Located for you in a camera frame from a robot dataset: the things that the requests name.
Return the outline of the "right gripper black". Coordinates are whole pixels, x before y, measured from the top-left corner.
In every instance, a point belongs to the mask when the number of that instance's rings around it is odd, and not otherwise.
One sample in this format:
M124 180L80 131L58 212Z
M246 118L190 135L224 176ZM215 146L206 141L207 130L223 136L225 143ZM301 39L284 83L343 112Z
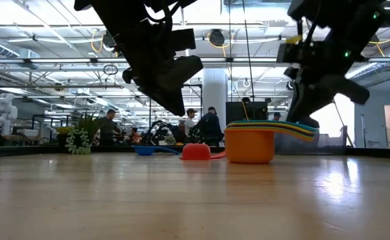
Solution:
M288 16L297 22L297 38L280 44L277 62L298 63L302 76L313 82L324 76L332 93L364 105L370 92L344 75L377 30L390 27L386 0L292 0ZM320 128L311 114L333 101L326 89L311 89L293 81L293 97L286 121Z

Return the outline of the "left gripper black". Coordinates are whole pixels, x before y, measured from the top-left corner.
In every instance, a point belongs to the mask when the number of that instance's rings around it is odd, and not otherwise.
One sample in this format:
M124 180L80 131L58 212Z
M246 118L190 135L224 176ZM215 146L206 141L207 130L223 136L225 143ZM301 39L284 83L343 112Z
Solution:
M91 0L91 6L132 68L138 90L184 116L181 86L203 68L199 57L179 57L167 38L179 0Z

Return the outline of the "red measuring cup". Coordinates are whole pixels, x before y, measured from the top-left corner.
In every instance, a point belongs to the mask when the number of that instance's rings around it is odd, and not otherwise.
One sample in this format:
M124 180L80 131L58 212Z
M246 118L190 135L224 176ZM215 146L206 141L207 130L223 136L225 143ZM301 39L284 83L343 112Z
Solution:
M212 159L220 159L226 157L226 152L212 154L211 149L204 143L189 143L183 148L181 160L202 160L208 161Z

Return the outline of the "yellow measuring cup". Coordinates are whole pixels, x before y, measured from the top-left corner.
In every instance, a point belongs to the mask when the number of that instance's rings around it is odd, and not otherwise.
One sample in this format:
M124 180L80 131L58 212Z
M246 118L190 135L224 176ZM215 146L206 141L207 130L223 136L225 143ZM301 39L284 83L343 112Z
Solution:
M254 124L242 124L242 125L230 125L226 130L261 130L261 131L274 131L294 136L313 138L314 130L308 127L302 127L298 125L289 125L281 123L254 123Z

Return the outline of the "small dark blue measuring cup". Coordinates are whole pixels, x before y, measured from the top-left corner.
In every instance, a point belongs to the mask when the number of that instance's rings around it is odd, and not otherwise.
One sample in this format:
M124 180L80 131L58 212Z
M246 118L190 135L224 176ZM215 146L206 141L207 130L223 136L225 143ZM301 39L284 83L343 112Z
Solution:
M156 152L161 153L172 153L178 155L179 152L166 147L158 147L158 146L144 146L144 145L132 145L132 148L135 150L136 154L141 156L150 156Z

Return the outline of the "orange measuring cup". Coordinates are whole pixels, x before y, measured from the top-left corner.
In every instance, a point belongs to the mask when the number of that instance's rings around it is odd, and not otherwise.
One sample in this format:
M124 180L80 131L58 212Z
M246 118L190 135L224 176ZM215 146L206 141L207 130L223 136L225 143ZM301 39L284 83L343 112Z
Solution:
M268 164L275 156L275 134L261 130L225 130L225 152L230 163ZM294 136L304 141L313 138Z

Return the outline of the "grey translucent plastic basket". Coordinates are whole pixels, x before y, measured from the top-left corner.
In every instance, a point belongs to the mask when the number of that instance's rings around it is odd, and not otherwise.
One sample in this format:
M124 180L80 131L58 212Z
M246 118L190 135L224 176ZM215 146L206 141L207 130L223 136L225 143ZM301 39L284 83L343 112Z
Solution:
M345 147L347 141L347 126L339 130L339 135L332 137L327 133L320 133L318 129L314 132L312 141L304 141L300 138L284 133L275 134L276 149L322 149L326 147Z

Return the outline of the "white round pillar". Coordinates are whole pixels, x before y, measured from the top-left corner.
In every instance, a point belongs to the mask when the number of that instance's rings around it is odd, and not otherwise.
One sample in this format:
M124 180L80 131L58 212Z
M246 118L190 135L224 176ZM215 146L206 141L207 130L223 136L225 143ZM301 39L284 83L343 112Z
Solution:
M205 114L214 107L219 118L222 133L226 128L227 72L225 69L204 69L203 106Z

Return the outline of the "black background robot rig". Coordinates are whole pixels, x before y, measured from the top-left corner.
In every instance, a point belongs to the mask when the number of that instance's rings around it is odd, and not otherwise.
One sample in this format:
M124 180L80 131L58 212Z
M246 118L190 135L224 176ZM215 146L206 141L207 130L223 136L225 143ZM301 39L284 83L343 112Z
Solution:
M177 143L175 137L177 136L178 125L156 120L152 122L147 132L142 136L141 142L145 145L160 145L164 141L166 145L175 145Z

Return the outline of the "black background screen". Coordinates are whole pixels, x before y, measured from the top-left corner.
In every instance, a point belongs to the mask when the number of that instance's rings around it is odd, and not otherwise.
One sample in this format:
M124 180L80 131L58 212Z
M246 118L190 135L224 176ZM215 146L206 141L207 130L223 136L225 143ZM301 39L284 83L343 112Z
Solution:
M266 102L226 102L226 124L234 121L267 120Z

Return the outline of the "potted succulent plant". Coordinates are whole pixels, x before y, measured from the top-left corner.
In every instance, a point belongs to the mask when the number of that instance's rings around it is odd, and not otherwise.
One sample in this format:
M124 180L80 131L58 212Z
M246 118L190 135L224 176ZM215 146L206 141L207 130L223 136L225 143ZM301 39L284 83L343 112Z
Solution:
M89 155L94 136L102 125L100 116L84 113L73 126L56 128L60 150L76 155Z

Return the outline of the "white robot figure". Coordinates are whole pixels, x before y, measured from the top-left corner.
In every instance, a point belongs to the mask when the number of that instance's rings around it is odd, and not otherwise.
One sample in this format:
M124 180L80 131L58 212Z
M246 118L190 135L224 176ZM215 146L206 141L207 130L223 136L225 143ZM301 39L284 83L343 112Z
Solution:
M18 116L18 108L12 104L14 98L12 93L0 94L0 133L2 135L10 135L11 122Z

